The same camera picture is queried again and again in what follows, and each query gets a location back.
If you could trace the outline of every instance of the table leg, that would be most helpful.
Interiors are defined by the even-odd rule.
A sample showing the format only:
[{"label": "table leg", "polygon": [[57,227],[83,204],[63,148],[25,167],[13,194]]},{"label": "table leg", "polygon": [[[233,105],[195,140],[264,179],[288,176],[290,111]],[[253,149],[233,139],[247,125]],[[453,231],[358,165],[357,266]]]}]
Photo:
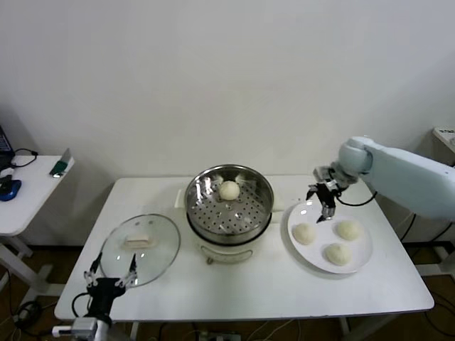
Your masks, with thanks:
[{"label": "table leg", "polygon": [[30,286],[22,303],[33,301],[36,296],[60,296],[65,286],[64,284],[51,284],[46,281],[46,277],[52,270],[51,265],[43,266],[41,270],[36,273],[3,244],[0,244],[0,264]]},{"label": "table leg", "polygon": [[377,315],[366,318],[361,324],[357,327],[350,330],[346,333],[341,339],[342,341],[361,341],[364,340],[367,336],[370,336],[380,328],[384,327],[390,321],[394,320],[398,314],[389,314],[389,315]]},{"label": "table leg", "polygon": [[450,275],[455,279],[455,252],[447,254],[442,247],[435,247],[435,252],[438,254],[441,262],[436,264],[418,264],[416,269],[420,276],[441,276]]},{"label": "table leg", "polygon": [[[22,240],[19,239],[19,237],[2,237],[2,239],[5,239],[8,241],[8,243],[18,251],[17,257],[19,259],[22,259],[24,256],[31,257],[33,254],[33,251],[30,250],[30,248],[22,242]],[[3,277],[0,279],[0,291],[2,291],[5,287],[5,285],[8,283],[8,275],[4,274]]]},{"label": "table leg", "polygon": [[8,243],[24,256],[31,257],[33,251],[19,237],[4,237]]},{"label": "table leg", "polygon": [[139,322],[133,322],[133,325],[131,327],[131,332],[129,334],[129,338],[132,341],[136,341],[137,339],[137,330],[139,329]]},{"label": "table leg", "polygon": [[347,335],[350,332],[348,318],[340,318],[340,326],[343,335]]},{"label": "table leg", "polygon": [[12,271],[22,281],[37,291],[46,291],[48,284],[35,271],[25,265],[20,258],[0,244],[0,264]]}]

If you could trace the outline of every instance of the small white table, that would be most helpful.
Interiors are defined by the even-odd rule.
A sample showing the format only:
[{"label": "small white table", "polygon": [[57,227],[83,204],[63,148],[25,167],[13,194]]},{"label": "small white table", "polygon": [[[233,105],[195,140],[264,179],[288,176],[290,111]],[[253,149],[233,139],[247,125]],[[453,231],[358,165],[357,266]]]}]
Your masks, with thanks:
[{"label": "small white table", "polygon": [[[32,301],[36,296],[59,296],[63,290],[63,284],[51,284],[46,277],[52,270],[51,265],[45,265],[38,273],[35,273],[22,262],[23,256],[31,256],[32,251],[18,238],[36,213],[41,209],[48,197],[52,194],[61,180],[49,175],[50,170],[60,160],[61,156],[38,156],[30,165],[17,168],[13,179],[22,181],[17,196],[6,202],[0,202],[0,237],[6,239],[19,252],[16,256],[3,244],[0,244],[0,264],[16,274],[22,281],[30,286],[30,290],[22,302]],[[32,156],[16,156],[13,159],[18,165],[32,160]],[[74,164],[72,159],[67,169],[68,172]],[[0,290],[7,283],[5,275],[0,280]]]},{"label": "small white table", "polygon": [[455,153],[455,127],[436,127],[433,129],[433,135],[435,135],[448,149]]}]

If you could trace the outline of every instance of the power strip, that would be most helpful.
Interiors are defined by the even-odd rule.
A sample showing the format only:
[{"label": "power strip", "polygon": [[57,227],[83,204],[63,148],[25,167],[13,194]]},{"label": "power strip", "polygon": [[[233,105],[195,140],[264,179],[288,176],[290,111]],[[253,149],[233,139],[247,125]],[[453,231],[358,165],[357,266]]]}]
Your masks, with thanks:
[{"label": "power strip", "polygon": [[455,128],[439,126],[433,129],[433,135],[455,153]]}]

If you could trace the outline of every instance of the mouse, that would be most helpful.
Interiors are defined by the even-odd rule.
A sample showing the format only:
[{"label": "mouse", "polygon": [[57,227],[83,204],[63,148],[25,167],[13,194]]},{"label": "mouse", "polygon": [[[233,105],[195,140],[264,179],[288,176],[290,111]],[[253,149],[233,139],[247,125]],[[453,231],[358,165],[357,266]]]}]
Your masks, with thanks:
[{"label": "mouse", "polygon": [[17,195],[17,192],[22,186],[22,181],[20,180],[3,180],[0,183],[0,201],[9,201],[14,199]]}]

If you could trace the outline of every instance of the floor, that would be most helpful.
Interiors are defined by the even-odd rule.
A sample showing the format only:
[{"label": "floor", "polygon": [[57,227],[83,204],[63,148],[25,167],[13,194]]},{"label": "floor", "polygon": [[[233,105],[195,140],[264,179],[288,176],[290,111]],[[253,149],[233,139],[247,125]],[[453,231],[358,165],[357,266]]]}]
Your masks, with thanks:
[{"label": "floor", "polygon": [[[415,254],[416,249],[408,250],[410,255]],[[75,264],[79,255],[78,250],[70,251],[57,251],[55,249],[39,249],[34,251],[34,255],[30,259],[24,259],[25,262],[35,271],[43,264],[54,264],[53,272],[49,280],[53,283],[65,283],[70,275],[71,269]],[[421,249],[413,260],[416,264],[432,263],[437,261],[437,257],[430,249]],[[0,276],[3,276],[5,270],[0,267]],[[448,276],[428,277],[424,278],[425,283],[429,289],[435,293],[443,295],[447,300],[455,304],[455,283]],[[21,298],[27,291],[27,286],[23,284],[18,278],[13,276],[12,281],[12,306],[13,309],[19,305]],[[56,302],[56,298],[38,299],[43,306]],[[434,321],[434,324],[446,333],[455,335],[455,309],[448,311],[446,308],[437,305],[434,309],[428,312],[429,318]],[[9,289],[5,288],[0,294],[0,324],[9,317]],[[349,318],[348,321],[351,327],[355,327],[362,321],[363,318]],[[39,330],[46,330],[60,321],[53,315],[53,307],[45,310],[40,320],[30,328],[30,331],[37,332]],[[254,335],[249,341],[262,340],[271,331],[279,327],[286,321],[272,321],[264,326],[258,333]],[[161,323],[142,323],[139,326],[138,341],[153,341],[157,340],[159,328],[162,326],[161,341],[168,340],[185,340],[192,341],[195,339],[195,333],[191,333],[194,327],[197,330],[208,330],[211,332],[236,332],[241,334],[242,340],[246,340],[248,336],[260,327],[264,321],[261,322],[229,322],[229,323],[167,323],[162,326]],[[313,319],[301,320],[301,337],[300,340],[338,340],[341,337],[341,327],[338,319]],[[118,328],[122,330],[129,330],[131,325],[118,324]],[[11,340],[11,333],[14,331],[14,325],[10,320],[0,325],[0,341]],[[30,337],[19,332],[13,335],[15,341],[33,340],[36,338]],[[293,321],[278,330],[270,340],[298,340],[299,324]],[[444,336],[437,332],[427,321],[424,313],[408,313],[403,314],[387,324],[381,330],[377,331],[374,335],[370,336],[368,341],[379,340],[450,340],[452,337]],[[53,337],[42,337],[42,340],[54,340]]]}]

